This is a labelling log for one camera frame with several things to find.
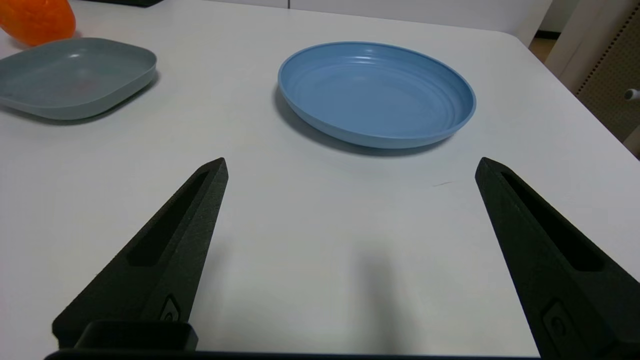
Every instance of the orange object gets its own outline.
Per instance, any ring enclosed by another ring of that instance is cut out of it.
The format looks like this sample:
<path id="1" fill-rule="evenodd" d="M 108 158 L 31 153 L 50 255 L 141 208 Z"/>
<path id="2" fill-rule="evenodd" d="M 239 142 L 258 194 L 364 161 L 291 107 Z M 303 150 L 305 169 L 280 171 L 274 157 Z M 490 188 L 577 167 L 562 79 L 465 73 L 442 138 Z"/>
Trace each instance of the orange object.
<path id="1" fill-rule="evenodd" d="M 0 28 L 36 46 L 73 36 L 76 17 L 67 0 L 0 0 Z"/>

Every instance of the pegboard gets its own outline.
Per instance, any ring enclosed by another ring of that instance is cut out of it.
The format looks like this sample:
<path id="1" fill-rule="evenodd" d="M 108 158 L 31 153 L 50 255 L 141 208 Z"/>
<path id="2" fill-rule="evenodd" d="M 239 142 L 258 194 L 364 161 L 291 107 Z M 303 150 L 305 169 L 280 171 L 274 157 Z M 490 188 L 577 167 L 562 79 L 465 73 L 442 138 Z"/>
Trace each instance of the pegboard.
<path id="1" fill-rule="evenodd" d="M 629 88 L 640 88 L 640 1 L 575 93 L 621 142 L 640 126 L 640 101 L 624 99 Z"/>

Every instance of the blue plate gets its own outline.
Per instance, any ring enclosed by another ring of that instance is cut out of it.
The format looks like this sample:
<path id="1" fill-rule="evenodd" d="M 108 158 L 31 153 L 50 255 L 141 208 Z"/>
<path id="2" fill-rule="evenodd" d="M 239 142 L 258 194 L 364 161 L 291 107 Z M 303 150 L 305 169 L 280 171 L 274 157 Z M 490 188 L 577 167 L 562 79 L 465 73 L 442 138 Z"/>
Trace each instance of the blue plate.
<path id="1" fill-rule="evenodd" d="M 293 111 L 314 128 L 382 149 L 443 140 L 476 109 L 471 86 L 453 69 L 384 44 L 309 47 L 282 64 L 278 84 Z"/>

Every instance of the wooden floor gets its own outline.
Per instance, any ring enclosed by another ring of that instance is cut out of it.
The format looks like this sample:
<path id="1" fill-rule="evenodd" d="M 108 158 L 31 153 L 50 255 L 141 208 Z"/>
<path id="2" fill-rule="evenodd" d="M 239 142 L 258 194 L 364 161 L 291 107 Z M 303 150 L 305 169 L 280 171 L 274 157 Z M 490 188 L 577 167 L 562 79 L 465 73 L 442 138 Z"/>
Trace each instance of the wooden floor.
<path id="1" fill-rule="evenodd" d="M 534 38 L 529 46 L 529 50 L 543 63 L 547 60 L 547 56 L 556 44 L 556 40 L 546 38 Z"/>

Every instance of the white table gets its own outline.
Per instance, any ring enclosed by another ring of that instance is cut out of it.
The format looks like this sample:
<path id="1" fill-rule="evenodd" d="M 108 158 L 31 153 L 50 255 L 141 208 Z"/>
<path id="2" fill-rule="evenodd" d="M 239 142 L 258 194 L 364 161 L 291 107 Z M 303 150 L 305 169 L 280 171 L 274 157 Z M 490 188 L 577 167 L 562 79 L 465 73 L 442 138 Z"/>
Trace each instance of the white table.
<path id="1" fill-rule="evenodd" d="M 481 156 L 640 278 L 637 160 L 511 35 L 202 0 L 72 6 L 84 36 L 155 52 L 159 80 L 93 122 L 0 112 L 2 359 L 56 350 L 54 317 L 220 156 L 230 179 L 190 320 L 202 350 L 536 355 L 474 181 Z M 419 152 L 319 134 L 276 73 L 338 40 L 446 62 L 476 114 Z M 0 38 L 1 56 L 17 51 Z"/>

